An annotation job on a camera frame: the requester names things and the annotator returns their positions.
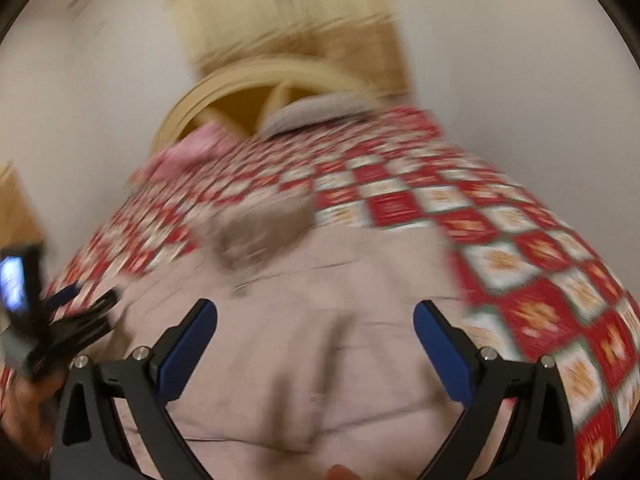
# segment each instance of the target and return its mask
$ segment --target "wooden furniture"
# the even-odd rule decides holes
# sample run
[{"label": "wooden furniture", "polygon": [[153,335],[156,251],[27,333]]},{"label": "wooden furniture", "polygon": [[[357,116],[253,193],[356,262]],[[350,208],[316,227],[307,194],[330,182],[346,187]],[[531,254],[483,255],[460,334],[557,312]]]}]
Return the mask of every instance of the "wooden furniture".
[{"label": "wooden furniture", "polygon": [[9,163],[0,170],[0,247],[43,239],[17,170]]},{"label": "wooden furniture", "polygon": [[150,153],[184,138],[216,119],[238,136],[255,134],[282,107],[312,95],[351,91],[379,107],[376,91],[315,57],[260,56],[230,64],[200,81],[169,112]]}]

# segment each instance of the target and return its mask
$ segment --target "blue gripper pad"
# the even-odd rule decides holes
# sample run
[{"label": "blue gripper pad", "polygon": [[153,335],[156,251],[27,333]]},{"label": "blue gripper pad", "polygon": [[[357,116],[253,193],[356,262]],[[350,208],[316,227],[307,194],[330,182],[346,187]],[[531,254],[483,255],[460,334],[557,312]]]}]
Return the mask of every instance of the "blue gripper pad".
[{"label": "blue gripper pad", "polygon": [[44,307],[49,311],[49,314],[53,314],[61,306],[65,306],[67,303],[73,300],[78,294],[80,294],[81,287],[77,283],[68,285],[50,298],[44,301]]},{"label": "blue gripper pad", "polygon": [[158,400],[167,403],[180,397],[217,325],[218,311],[213,302],[198,300],[180,325],[162,334],[149,365]]},{"label": "blue gripper pad", "polygon": [[467,408],[474,397],[474,374],[465,357],[456,348],[456,343],[460,341],[454,341],[456,337],[460,337],[456,331],[462,331],[453,328],[434,304],[429,304],[431,310],[435,309],[434,313],[430,312],[424,301],[415,307],[415,333],[438,373],[447,395],[452,400],[462,402]]}]

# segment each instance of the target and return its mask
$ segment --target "wooden cabinet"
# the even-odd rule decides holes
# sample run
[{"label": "wooden cabinet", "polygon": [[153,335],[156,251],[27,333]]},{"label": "wooden cabinet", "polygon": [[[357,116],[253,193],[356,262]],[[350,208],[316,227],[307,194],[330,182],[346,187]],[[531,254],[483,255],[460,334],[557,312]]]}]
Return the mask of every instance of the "wooden cabinet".
[{"label": "wooden cabinet", "polygon": [[43,239],[17,170],[8,164],[0,169],[0,247]]}]

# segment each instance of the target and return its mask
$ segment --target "pink pillow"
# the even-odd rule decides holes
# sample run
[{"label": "pink pillow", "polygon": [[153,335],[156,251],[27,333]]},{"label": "pink pillow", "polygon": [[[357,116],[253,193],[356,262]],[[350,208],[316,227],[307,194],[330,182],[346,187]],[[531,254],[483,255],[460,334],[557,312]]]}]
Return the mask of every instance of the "pink pillow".
[{"label": "pink pillow", "polygon": [[135,171],[130,180],[138,183],[157,182],[181,175],[195,164],[217,160],[238,144],[238,140],[216,121],[191,132],[178,144],[152,156]]}]

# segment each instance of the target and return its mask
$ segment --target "gray pillow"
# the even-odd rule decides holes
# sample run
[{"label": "gray pillow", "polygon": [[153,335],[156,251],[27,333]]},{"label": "gray pillow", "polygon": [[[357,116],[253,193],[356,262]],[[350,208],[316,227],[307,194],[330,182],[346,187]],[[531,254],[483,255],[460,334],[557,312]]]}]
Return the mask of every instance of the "gray pillow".
[{"label": "gray pillow", "polygon": [[281,108],[264,121],[258,137],[269,139],[303,126],[324,123],[332,119],[362,114],[374,110],[374,105],[354,92],[335,92],[295,101]]}]

